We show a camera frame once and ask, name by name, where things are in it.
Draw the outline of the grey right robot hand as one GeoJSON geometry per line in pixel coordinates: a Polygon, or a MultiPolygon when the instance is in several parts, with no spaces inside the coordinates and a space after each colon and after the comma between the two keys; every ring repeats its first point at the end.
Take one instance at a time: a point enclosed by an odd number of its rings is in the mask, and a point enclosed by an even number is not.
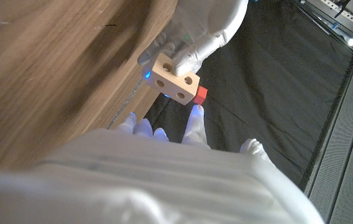
{"type": "Polygon", "coordinates": [[[200,105],[180,143],[131,114],[25,171],[0,172],[0,223],[322,222],[258,140],[211,149],[200,105]]]}

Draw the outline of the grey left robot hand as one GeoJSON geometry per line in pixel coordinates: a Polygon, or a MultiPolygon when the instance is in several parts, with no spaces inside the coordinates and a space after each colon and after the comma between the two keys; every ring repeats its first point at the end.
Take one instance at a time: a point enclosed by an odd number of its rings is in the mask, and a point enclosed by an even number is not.
{"type": "Polygon", "coordinates": [[[163,53],[173,72],[196,73],[203,61],[236,34],[247,12],[248,0],[179,0],[170,22],[137,59],[146,65],[163,53]]]}

